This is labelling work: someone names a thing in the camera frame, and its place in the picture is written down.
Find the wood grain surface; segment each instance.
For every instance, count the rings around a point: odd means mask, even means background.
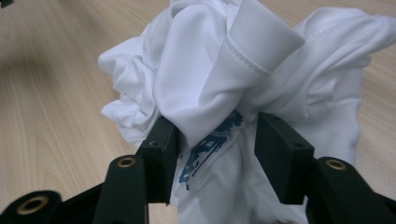
[[[396,17],[395,0],[264,0],[291,26],[319,7],[360,7]],[[100,53],[139,35],[164,0],[15,0],[0,9],[0,211],[22,195],[66,200],[103,182],[108,164],[135,148],[100,114],[118,98]],[[396,200],[396,46],[364,70],[357,168]],[[151,223],[177,223],[150,206]]]

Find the crumpled fabric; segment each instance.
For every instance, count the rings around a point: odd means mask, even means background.
[[[180,129],[180,223],[307,223],[254,156],[257,114],[287,121],[316,158],[354,164],[362,69],[395,42],[396,19],[356,8],[320,8],[290,28],[256,0],[173,0],[99,57],[120,92],[102,113],[136,147],[159,116]]]

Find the blue graphic on shirt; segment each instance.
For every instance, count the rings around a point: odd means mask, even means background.
[[[178,178],[178,182],[186,183],[186,188],[189,190],[190,177],[195,176],[207,159],[215,152],[219,151],[223,144],[227,142],[228,137],[225,133],[229,133],[234,127],[240,127],[242,122],[243,117],[238,112],[234,111],[213,133],[197,144],[197,146],[191,150],[189,160]]]

